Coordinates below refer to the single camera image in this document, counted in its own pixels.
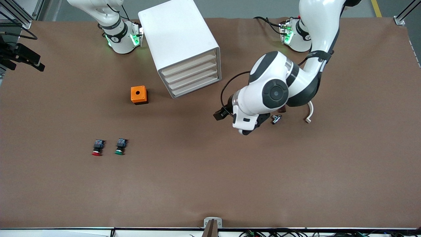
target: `metal frame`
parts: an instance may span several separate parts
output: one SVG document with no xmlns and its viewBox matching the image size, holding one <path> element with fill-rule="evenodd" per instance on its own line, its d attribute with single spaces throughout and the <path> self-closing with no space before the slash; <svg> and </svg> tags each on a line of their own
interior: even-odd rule
<svg viewBox="0 0 421 237">
<path fill-rule="evenodd" d="M 15 18 L 22 24 L 22 27 L 29 29 L 31 27 L 31 22 L 34 18 L 27 13 L 17 2 L 14 0 L 0 0 L 0 6 L 2 6 L 12 18 Z M 9 20 L 2 20 L 2 22 L 9 23 Z"/>
<path fill-rule="evenodd" d="M 202 237 L 218 237 L 217 219 L 211 219 L 210 221 L 206 222 L 206 228 L 203 231 Z"/>
<path fill-rule="evenodd" d="M 32 17 L 34 18 L 34 20 L 38 20 L 38 18 L 40 16 L 41 9 L 44 6 L 44 2 L 45 2 L 45 0 L 38 0 L 37 1 L 37 5 L 35 6 L 34 12 L 32 13 Z"/>
<path fill-rule="evenodd" d="M 394 16 L 393 19 L 397 25 L 405 25 L 405 17 L 412 12 L 419 4 L 421 0 L 413 0 L 398 16 Z"/>
</svg>

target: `wire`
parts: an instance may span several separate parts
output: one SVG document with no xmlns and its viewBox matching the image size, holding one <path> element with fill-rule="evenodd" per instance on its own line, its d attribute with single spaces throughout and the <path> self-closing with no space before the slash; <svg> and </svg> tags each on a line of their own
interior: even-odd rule
<svg viewBox="0 0 421 237">
<path fill-rule="evenodd" d="M 130 21 L 129 20 L 129 18 L 125 18 L 125 17 L 123 17 L 123 16 L 121 16 L 120 15 L 120 11 L 117 11 L 117 10 L 114 10 L 114 9 L 112 9 L 112 7 L 107 3 L 107 6 L 113 11 L 113 12 L 115 12 L 115 13 L 118 13 L 118 15 L 121 17 L 121 18 L 123 18 L 123 19 L 126 19 L 126 20 L 128 20 L 128 21 Z"/>
<path fill-rule="evenodd" d="M 229 115 L 231 115 L 231 117 L 234 117 L 234 115 L 231 113 L 231 112 L 229 112 L 228 111 L 228 109 L 225 107 L 225 105 L 224 105 L 224 101 L 223 101 L 223 99 L 222 99 L 222 96 L 224 95 L 224 90 L 225 90 L 225 88 L 228 86 L 228 84 L 232 81 L 232 80 L 234 80 L 235 78 L 237 78 L 238 76 L 241 76 L 241 75 L 243 75 L 243 74 L 247 74 L 247 73 L 250 73 L 250 71 L 245 71 L 245 72 L 242 72 L 242 73 L 238 73 L 237 75 L 235 75 L 233 78 L 231 78 L 226 84 L 225 84 L 225 86 L 222 88 L 222 91 L 221 91 L 221 105 L 222 105 L 222 108 L 224 108 L 225 109 L 225 111 L 229 114 Z"/>
<path fill-rule="evenodd" d="M 357 235 L 356 233 L 335 233 L 334 235 L 332 235 L 333 237 L 357 237 L 359 235 Z"/>
<path fill-rule="evenodd" d="M 296 237 L 296 235 L 293 232 L 288 231 L 288 233 L 284 234 L 283 236 L 286 236 L 286 235 L 290 234 L 290 235 Z"/>
<path fill-rule="evenodd" d="M 413 0 L 396 18 L 399 18 L 406 11 L 406 9 L 408 9 L 415 1 L 416 0 Z"/>
<path fill-rule="evenodd" d="M 345 10 L 345 6 L 342 6 L 341 14 L 339 17 L 342 17 L 342 13 L 344 13 L 344 10 Z"/>
<path fill-rule="evenodd" d="M 374 234 L 374 233 L 376 233 L 376 232 L 380 232 L 381 234 L 389 234 L 389 235 L 391 235 L 392 237 L 403 237 L 404 235 L 403 234 L 401 234 L 401 233 L 398 233 L 398 232 L 392 232 L 392 231 L 389 231 L 389 230 L 383 230 L 383 229 L 381 229 L 381 230 L 373 230 L 372 232 L 370 232 L 370 233 L 368 233 L 368 234 L 365 234 L 365 236 L 369 236 L 370 234 Z"/>
<path fill-rule="evenodd" d="M 301 66 L 306 61 L 307 61 L 307 58 L 305 58 L 303 61 L 301 61 L 300 63 L 298 63 L 298 66 Z"/>
<path fill-rule="evenodd" d="M 262 20 L 264 20 L 266 23 L 268 23 L 268 24 L 271 24 L 271 25 L 273 25 L 273 26 L 276 26 L 276 27 L 278 27 L 279 25 L 277 25 L 277 24 L 275 24 L 275 23 L 273 23 L 273 22 L 270 22 L 269 21 L 269 18 L 263 18 L 263 17 L 261 17 L 261 16 L 256 16 L 256 17 L 253 17 L 253 19 L 262 19 Z"/>
<path fill-rule="evenodd" d="M 99 23 L 98 23 L 98 28 L 101 29 L 101 30 L 104 30 L 104 29 L 102 29 L 102 26 Z"/>
<path fill-rule="evenodd" d="M 411 10 L 409 10 L 409 12 L 408 13 L 406 13 L 406 15 L 404 15 L 403 16 L 403 18 L 402 19 L 404 19 L 409 13 L 411 13 L 412 12 L 412 10 L 414 10 L 419 4 L 420 4 L 421 2 L 418 2 L 417 3 L 417 5 L 415 5 L 415 7 L 413 7 Z"/>
<path fill-rule="evenodd" d="M 308 237 L 308 235 L 304 232 L 301 232 L 299 230 L 294 230 L 298 235 L 303 234 L 305 237 Z"/>
<path fill-rule="evenodd" d="M 262 19 L 262 20 L 264 20 L 266 23 L 268 23 L 269 24 L 269 26 L 272 28 L 272 30 L 273 31 L 275 31 L 277 34 L 280 34 L 280 35 L 286 35 L 285 33 L 281 33 L 281 32 L 278 32 L 277 30 L 275 30 L 275 28 L 273 28 L 274 26 L 276 26 L 276 27 L 279 27 L 279 24 L 275 24 L 275 23 L 273 23 L 273 22 L 270 22 L 269 21 L 269 19 L 268 18 L 263 18 L 263 17 L 261 17 L 261 16 L 256 16 L 256 17 L 254 17 L 253 19 Z"/>
<path fill-rule="evenodd" d="M 121 7 L 123 8 L 124 13 L 126 14 L 127 19 L 129 19 L 129 15 L 127 15 L 126 9 L 124 9 L 123 4 L 121 4 Z"/>
<path fill-rule="evenodd" d="M 9 32 L 4 32 L 3 33 L 4 35 L 13 35 L 13 36 L 22 37 L 22 38 L 26 38 L 26 39 L 30 39 L 30 40 L 37 40 L 38 39 L 38 37 L 36 35 L 34 35 L 28 29 L 23 28 L 23 26 L 21 26 L 18 23 L 16 23 L 15 20 L 12 20 L 10 17 L 8 17 L 7 15 L 5 15 L 3 12 L 0 11 L 0 14 L 2 14 L 5 18 L 7 18 L 7 20 L 13 22 L 15 25 L 17 25 L 18 27 L 20 27 L 22 30 L 28 32 L 30 35 L 32 35 L 32 37 L 29 37 L 29 36 L 26 36 L 26 35 L 18 35 L 18 34 L 9 33 Z"/>
</svg>

